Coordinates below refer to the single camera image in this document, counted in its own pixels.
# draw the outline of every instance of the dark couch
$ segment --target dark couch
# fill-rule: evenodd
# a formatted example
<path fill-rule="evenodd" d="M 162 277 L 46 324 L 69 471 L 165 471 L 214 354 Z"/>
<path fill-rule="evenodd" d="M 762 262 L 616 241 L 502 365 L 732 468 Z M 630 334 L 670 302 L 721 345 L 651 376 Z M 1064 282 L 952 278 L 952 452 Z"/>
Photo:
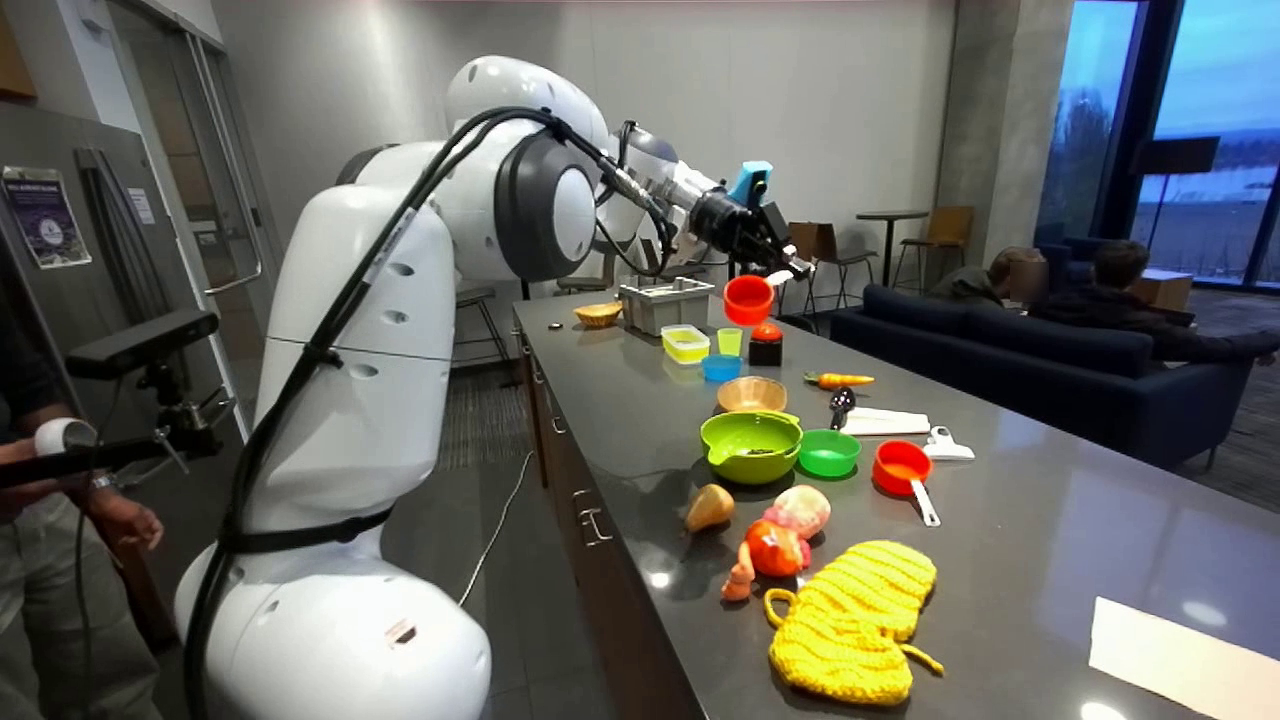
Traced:
<path fill-rule="evenodd" d="M 1070 329 L 893 288 L 870 288 L 866 308 L 831 311 L 829 332 L 849 349 L 1154 465 L 1214 452 L 1233 427 L 1252 367 L 1159 367 L 1142 332 Z"/>

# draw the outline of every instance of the gray countertop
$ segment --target gray countertop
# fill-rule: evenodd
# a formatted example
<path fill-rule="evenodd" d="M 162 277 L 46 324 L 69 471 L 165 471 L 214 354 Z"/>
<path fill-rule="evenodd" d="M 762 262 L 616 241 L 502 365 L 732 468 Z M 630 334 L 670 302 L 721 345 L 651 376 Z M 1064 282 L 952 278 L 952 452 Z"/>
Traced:
<path fill-rule="evenodd" d="M 716 386 L 670 365 L 655 338 L 578 329 L 578 302 L 585 294 L 533 300 L 517 318 L 705 715 L 859 715 L 785 690 L 764 654 L 774 628 L 762 603 L 721 603 L 732 549 L 768 493 L 737 486 L 741 512 L 721 534 L 682 525 L 710 480 L 697 427 Z M 1085 704 L 1128 720 L 1193 715 L 1087 666 L 1097 595 L 1280 654 L 1280 514 L 801 329 L 788 329 L 782 367 L 751 372 L 782 376 L 788 412 L 824 422 L 824 390 L 806 385 L 821 367 L 873 372 L 859 402 L 928 412 L 975 448 L 928 485 L 942 529 L 924 529 L 915 505 L 882 496 L 870 465 L 855 480 L 821 485 L 838 514 L 818 568 L 855 538 L 900 538 L 942 568 L 915 642 L 948 676 L 913 666 L 913 698 L 870 715 L 1078 720 Z"/>

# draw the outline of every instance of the red cup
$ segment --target red cup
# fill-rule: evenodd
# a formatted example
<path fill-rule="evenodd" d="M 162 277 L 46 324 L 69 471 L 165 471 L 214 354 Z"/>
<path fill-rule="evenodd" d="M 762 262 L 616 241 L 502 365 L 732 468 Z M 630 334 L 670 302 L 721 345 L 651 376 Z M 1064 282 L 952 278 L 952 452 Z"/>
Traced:
<path fill-rule="evenodd" d="M 776 290 L 764 277 L 732 277 L 723 282 L 723 317 L 732 324 L 764 324 L 774 317 Z"/>
<path fill-rule="evenodd" d="M 876 448 L 873 485 L 885 496 L 913 499 L 913 480 L 928 480 L 934 460 L 913 439 L 885 439 Z"/>

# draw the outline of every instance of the person's hand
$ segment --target person's hand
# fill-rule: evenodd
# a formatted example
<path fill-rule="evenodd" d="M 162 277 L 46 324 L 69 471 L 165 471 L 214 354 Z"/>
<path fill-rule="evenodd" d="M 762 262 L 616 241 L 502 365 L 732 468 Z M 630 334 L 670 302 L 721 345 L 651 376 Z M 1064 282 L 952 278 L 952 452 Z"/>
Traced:
<path fill-rule="evenodd" d="M 0 444 L 0 465 L 21 465 L 34 454 L 35 454 L 34 439 Z M 55 493 L 52 480 L 0 486 L 0 525 L 16 519 L 27 505 L 35 505 L 52 493 Z"/>
<path fill-rule="evenodd" d="M 162 514 L 149 505 L 122 496 L 114 486 L 96 486 L 86 499 L 86 512 L 115 557 L 132 557 L 142 549 L 156 553 L 165 538 Z"/>

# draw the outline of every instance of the person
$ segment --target person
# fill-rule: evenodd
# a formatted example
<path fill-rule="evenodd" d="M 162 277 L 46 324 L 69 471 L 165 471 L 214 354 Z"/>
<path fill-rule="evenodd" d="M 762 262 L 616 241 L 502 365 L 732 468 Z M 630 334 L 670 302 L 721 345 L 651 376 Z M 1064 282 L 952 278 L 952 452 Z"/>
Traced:
<path fill-rule="evenodd" d="M 1006 249 L 990 269 L 960 269 L 946 277 L 928 294 L 1026 311 L 1042 288 L 1042 269 L 1046 255 L 1038 249 Z"/>
<path fill-rule="evenodd" d="M 0 465 L 34 460 L 34 431 L 69 415 L 55 372 L 0 300 Z M 156 549 L 152 509 L 96 480 L 0 486 L 0 715 L 156 720 L 149 653 L 114 553 Z"/>
<path fill-rule="evenodd" d="M 1038 294 L 1034 317 L 1145 332 L 1158 359 L 1268 359 L 1280 349 L 1280 329 L 1202 332 L 1193 311 L 1145 302 L 1132 290 L 1145 269 L 1145 244 L 1109 241 L 1093 259 L 1093 282 Z"/>

